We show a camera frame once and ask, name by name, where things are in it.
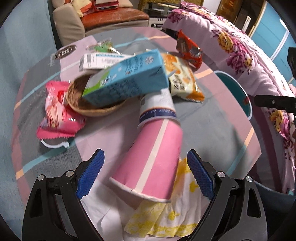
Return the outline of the green yogurt cup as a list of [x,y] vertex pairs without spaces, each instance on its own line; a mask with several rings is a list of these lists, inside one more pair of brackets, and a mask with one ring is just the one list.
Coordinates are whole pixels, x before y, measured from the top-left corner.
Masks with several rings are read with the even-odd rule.
[[41,143],[50,149],[68,148],[70,145],[67,138],[41,139]]

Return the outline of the pink nabati wafer wrapper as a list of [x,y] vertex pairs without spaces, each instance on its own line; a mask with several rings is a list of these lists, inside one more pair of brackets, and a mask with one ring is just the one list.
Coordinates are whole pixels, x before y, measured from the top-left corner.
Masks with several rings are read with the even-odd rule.
[[65,81],[49,81],[46,84],[46,115],[37,129],[40,140],[71,138],[85,127],[86,117],[75,112],[67,102],[69,86],[70,83]]

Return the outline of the pink paper cup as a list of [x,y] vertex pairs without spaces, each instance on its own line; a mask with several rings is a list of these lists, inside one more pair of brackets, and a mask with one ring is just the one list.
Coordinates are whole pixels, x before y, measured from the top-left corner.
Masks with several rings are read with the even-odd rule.
[[183,131],[167,118],[146,123],[109,178],[121,190],[169,203],[181,153]]

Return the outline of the cake snack bag orange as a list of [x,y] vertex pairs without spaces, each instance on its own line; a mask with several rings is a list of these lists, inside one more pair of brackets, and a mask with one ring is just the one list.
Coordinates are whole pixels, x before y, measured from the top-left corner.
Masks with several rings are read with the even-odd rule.
[[172,96],[186,101],[203,102],[205,96],[197,86],[194,73],[186,60],[170,53],[161,53]]

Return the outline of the orange red snack wrapper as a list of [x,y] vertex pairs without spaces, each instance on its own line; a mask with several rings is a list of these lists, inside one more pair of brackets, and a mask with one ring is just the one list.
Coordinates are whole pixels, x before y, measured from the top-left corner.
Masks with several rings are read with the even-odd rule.
[[178,33],[176,49],[182,57],[196,69],[201,67],[203,51],[194,41],[185,35],[182,30]]

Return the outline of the woven brown bowl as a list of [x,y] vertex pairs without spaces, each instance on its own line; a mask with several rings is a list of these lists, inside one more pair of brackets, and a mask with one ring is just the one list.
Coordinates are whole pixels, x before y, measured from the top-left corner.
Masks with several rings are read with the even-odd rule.
[[114,113],[126,103],[126,100],[121,100],[98,107],[92,99],[86,99],[83,92],[90,77],[91,74],[81,75],[70,83],[66,100],[75,112],[91,118],[102,117]]

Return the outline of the white paper cup blue band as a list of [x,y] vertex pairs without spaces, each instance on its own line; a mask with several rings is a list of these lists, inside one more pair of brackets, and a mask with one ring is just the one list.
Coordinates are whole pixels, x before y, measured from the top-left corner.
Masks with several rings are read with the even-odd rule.
[[180,123],[168,88],[141,97],[138,128],[142,128],[148,122],[162,119]]

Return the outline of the blue milk carton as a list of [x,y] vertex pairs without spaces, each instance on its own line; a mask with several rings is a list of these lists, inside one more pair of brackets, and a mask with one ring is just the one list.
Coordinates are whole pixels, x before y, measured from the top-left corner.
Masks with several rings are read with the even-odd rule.
[[83,92],[98,107],[169,87],[159,50],[135,55],[92,75]]

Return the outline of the white medicine box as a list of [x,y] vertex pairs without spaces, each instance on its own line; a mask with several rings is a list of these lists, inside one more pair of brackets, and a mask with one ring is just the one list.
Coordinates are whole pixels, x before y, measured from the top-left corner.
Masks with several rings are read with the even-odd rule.
[[133,55],[113,54],[113,53],[87,53],[82,56],[79,63],[79,71],[106,69]]

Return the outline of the green candy clear wrapper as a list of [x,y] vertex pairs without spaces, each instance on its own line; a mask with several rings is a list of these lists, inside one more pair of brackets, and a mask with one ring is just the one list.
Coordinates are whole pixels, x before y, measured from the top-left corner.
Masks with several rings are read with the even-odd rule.
[[95,45],[90,45],[86,47],[89,51],[103,52],[103,53],[115,53],[121,55],[121,52],[117,51],[112,43],[111,38],[97,42]]

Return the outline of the teal trash bin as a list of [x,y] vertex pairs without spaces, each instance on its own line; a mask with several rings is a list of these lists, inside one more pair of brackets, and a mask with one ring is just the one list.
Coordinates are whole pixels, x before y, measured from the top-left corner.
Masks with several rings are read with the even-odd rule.
[[242,86],[228,73],[215,70],[214,73],[218,76],[218,78],[224,83],[224,85],[228,88],[228,90],[232,93],[234,98],[237,100],[244,113],[248,117],[249,120],[252,118],[252,105],[248,94],[242,88]]

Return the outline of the plaid tablecloth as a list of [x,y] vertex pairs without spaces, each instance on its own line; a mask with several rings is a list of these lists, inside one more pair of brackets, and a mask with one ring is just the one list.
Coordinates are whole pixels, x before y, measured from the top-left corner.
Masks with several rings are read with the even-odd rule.
[[[121,53],[133,54],[146,49],[173,52],[176,41],[150,27],[123,28],[86,37],[42,59],[28,70],[16,97],[12,163],[18,190],[27,203],[36,178],[57,177],[75,169],[102,149],[105,161],[89,194],[82,199],[90,219],[105,240],[132,240],[124,226],[141,199],[118,189],[109,181],[121,159],[137,137],[139,100],[128,100],[114,113],[89,118],[71,141],[68,149],[48,149],[36,136],[45,115],[45,85],[50,80],[72,81],[78,76],[79,61],[87,47],[111,38]],[[202,103],[175,98],[175,109],[183,130],[181,156],[195,149],[204,161],[235,178],[244,178],[261,155],[252,124],[231,92],[205,64],[195,72],[197,85],[205,95]]]

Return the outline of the floral pink bed blanket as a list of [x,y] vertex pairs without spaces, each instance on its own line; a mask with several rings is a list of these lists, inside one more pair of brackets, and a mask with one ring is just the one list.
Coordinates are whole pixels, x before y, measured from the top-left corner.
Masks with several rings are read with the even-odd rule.
[[[171,33],[183,32],[220,71],[232,76],[250,98],[256,95],[293,96],[270,58],[244,32],[208,9],[181,2],[163,24]],[[270,189],[295,193],[295,131],[293,113],[253,107],[255,131],[262,154],[252,168],[257,182]]]

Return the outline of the wooden door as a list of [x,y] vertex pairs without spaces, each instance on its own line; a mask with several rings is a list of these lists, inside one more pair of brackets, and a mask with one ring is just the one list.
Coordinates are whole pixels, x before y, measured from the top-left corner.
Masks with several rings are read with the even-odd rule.
[[234,19],[242,5],[243,0],[221,0],[216,15],[226,19]]

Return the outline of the black tv stand shelf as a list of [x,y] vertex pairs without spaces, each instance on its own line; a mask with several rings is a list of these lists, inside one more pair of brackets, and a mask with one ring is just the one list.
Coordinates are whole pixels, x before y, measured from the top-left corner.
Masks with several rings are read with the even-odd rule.
[[143,10],[147,15],[149,15],[148,26],[151,28],[156,28],[161,30],[168,15],[172,12],[172,10],[178,9],[179,6],[180,6],[180,3],[148,2]]

